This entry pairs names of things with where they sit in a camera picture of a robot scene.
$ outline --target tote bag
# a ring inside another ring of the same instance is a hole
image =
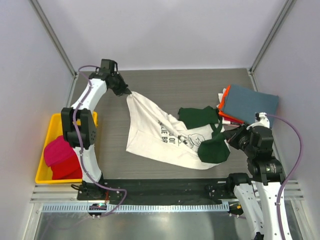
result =
[[[137,92],[126,100],[130,112],[127,152],[190,169],[205,170],[218,165],[202,162],[197,154],[200,143],[212,138],[209,124],[187,129],[182,121]]]

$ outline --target dark green cloth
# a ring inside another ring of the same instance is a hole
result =
[[[211,106],[204,109],[181,107],[178,115],[178,120],[184,122],[187,129],[195,129],[208,124],[212,126],[219,122],[217,111]]]
[[[204,163],[220,164],[225,162],[230,151],[225,143],[225,136],[221,133],[222,117],[218,110],[207,106],[204,109],[180,108],[179,121],[184,122],[187,129],[195,129],[210,124],[213,132],[212,139],[203,141],[198,148],[198,156]]]

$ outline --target yellow tray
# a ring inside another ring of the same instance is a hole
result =
[[[93,112],[93,121],[95,126],[98,126],[98,114]],[[65,183],[81,183],[82,179],[63,179],[63,180],[52,180],[52,171],[51,168],[46,165],[44,159],[44,150],[45,147],[55,140],[57,137],[61,136],[62,133],[62,123],[61,123],[61,114],[55,113],[52,115],[48,132],[45,137],[44,146],[42,149],[41,159],[38,166],[38,170],[35,176],[35,182],[37,184],[65,184]]]

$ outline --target white panel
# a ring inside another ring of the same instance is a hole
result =
[[[259,90],[280,96],[278,114],[290,120],[303,137],[304,153],[295,178],[317,231],[320,224],[319,23],[320,1],[297,1],[255,73]],[[297,136],[280,122],[275,123],[273,132],[288,173],[298,157]]]
[[[20,240],[50,117],[72,76],[28,1],[0,8],[0,239]]]
[[[74,68],[243,68],[285,0],[39,0]]]

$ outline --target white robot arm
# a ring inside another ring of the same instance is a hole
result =
[[[227,191],[241,204],[252,240],[292,240],[284,197],[277,196],[285,176],[281,163],[272,156],[273,136],[266,113],[256,114],[256,122],[226,131],[227,142],[248,156],[248,169],[255,180],[260,208],[253,185],[246,173],[232,173],[226,179]],[[279,225],[277,205],[280,205],[282,226]],[[286,236],[282,239],[280,228]]]
[[[101,67],[98,68],[98,71],[93,72],[89,79],[90,82],[88,82],[79,99],[71,107],[62,109],[61,121],[63,138],[73,148],[80,161],[81,148],[72,118],[74,110],[80,104],[76,112],[76,119],[77,121],[80,120],[78,127],[83,142],[82,159],[84,169],[80,163],[82,169],[81,187],[82,192],[87,192],[89,197],[92,198],[92,196],[99,197],[104,193],[104,190],[99,189],[85,172],[86,170],[95,182],[104,185],[103,174],[98,166],[95,153],[97,128],[93,121],[94,109],[108,89],[111,89],[117,96],[130,94],[131,92],[118,72],[118,64],[113,60],[102,59]]]

